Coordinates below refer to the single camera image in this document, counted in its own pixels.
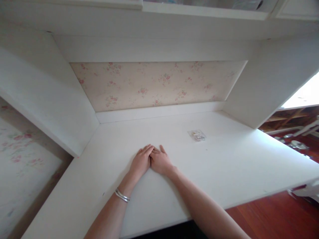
white desk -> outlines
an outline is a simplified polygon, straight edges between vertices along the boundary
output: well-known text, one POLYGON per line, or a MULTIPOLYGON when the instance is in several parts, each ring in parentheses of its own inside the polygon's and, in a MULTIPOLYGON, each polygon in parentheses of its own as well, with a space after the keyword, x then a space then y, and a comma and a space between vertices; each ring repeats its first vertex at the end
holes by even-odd
MULTIPOLYGON (((173 164, 224 208, 319 177, 319 164, 223 112, 105 123, 73 160, 23 239, 83 238, 136 151, 148 143, 163 144, 173 164), (193 129, 202 130, 206 141, 192 141, 187 131, 193 129)), ((188 218, 171 183, 149 170, 132 194, 121 237, 188 218)))

red wooden floor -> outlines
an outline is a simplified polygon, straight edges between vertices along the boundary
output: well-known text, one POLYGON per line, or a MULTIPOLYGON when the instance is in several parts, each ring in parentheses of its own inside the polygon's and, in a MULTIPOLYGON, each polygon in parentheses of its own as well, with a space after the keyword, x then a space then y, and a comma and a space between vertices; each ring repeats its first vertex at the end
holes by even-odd
MULTIPOLYGON (((281 133, 272 136, 283 136, 281 133)), ((309 155, 319 163, 319 140, 300 136, 310 147, 309 155)), ((287 192, 275 194, 226 210, 252 239, 319 239, 319 207, 287 192)))

wallpaper panel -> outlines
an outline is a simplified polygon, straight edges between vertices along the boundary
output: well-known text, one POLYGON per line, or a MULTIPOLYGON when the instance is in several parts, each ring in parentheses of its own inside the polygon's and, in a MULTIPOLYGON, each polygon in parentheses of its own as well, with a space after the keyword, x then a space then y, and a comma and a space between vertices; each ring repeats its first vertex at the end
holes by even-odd
POLYGON ((246 61, 70 63, 96 112, 224 101, 246 61))
POLYGON ((22 236, 71 160, 0 98, 0 239, 22 236))

bangle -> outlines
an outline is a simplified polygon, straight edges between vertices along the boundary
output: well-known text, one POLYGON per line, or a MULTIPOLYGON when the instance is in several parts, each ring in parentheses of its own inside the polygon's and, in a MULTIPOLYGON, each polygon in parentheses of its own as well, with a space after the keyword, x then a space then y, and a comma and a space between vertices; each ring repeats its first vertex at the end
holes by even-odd
POLYGON ((120 198, 122 199, 123 201, 125 202, 129 202, 130 201, 130 198, 124 196, 123 194, 121 194, 121 192, 119 191, 119 188, 116 188, 115 189, 115 194, 120 198))

bright light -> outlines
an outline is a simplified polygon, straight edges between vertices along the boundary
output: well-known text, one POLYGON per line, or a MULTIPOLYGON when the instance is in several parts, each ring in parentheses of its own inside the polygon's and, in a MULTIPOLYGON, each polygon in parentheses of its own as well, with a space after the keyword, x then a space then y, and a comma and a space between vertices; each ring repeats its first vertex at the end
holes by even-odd
POLYGON ((319 72, 306 82, 282 107, 293 108, 319 104, 319 72))

